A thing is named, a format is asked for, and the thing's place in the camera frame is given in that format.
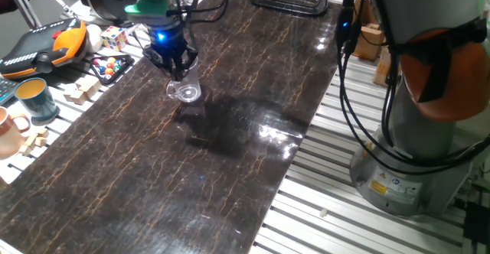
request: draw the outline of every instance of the cup handle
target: cup handle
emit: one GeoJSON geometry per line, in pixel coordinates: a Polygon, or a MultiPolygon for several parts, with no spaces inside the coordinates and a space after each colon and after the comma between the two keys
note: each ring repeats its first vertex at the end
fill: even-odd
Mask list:
{"type": "Polygon", "coordinates": [[[17,113],[17,114],[12,115],[11,117],[12,117],[12,120],[13,119],[16,119],[16,118],[19,118],[19,117],[22,117],[23,119],[25,119],[25,121],[28,122],[28,127],[27,128],[25,128],[25,129],[19,129],[19,130],[21,130],[21,132],[26,132],[26,131],[28,131],[31,128],[31,121],[29,121],[29,118],[24,113],[17,113]]]}

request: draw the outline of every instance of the blue led light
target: blue led light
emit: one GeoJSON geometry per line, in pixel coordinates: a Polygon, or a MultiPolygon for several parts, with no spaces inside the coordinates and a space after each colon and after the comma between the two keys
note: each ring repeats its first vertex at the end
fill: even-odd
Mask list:
{"type": "Polygon", "coordinates": [[[165,39],[165,35],[159,32],[157,32],[156,37],[159,41],[163,41],[165,39]]]}

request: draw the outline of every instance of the mug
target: mug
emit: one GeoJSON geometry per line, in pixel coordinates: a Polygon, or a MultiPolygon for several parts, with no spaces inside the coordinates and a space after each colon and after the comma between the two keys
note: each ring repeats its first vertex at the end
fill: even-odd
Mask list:
{"type": "Polygon", "coordinates": [[[35,125],[51,121],[60,112],[46,81],[41,78],[32,78],[20,83],[15,90],[15,97],[29,111],[31,121],[35,125]]]}
{"type": "Polygon", "coordinates": [[[22,114],[10,116],[7,109],[0,107],[0,159],[8,158],[15,154],[18,149],[25,143],[22,132],[26,132],[31,127],[29,118],[22,114]],[[20,130],[14,122],[14,119],[22,117],[28,122],[28,127],[20,130]]]}

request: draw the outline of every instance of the blue mug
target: blue mug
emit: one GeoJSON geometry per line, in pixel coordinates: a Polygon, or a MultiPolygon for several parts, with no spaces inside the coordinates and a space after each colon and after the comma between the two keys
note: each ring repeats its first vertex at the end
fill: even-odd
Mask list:
{"type": "Polygon", "coordinates": [[[46,124],[60,112],[46,81],[41,78],[32,78],[19,84],[15,90],[15,97],[29,111],[33,124],[46,124]]]}

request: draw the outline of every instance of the metal frame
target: metal frame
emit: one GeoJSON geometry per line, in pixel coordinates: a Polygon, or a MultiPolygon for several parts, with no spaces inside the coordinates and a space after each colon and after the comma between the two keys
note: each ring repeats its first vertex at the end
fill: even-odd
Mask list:
{"type": "Polygon", "coordinates": [[[28,23],[28,26],[32,30],[42,27],[42,24],[39,21],[37,15],[34,13],[34,10],[32,9],[29,0],[14,0],[14,1],[18,7],[18,10],[21,12],[22,17],[24,17],[25,22],[28,23]]]}

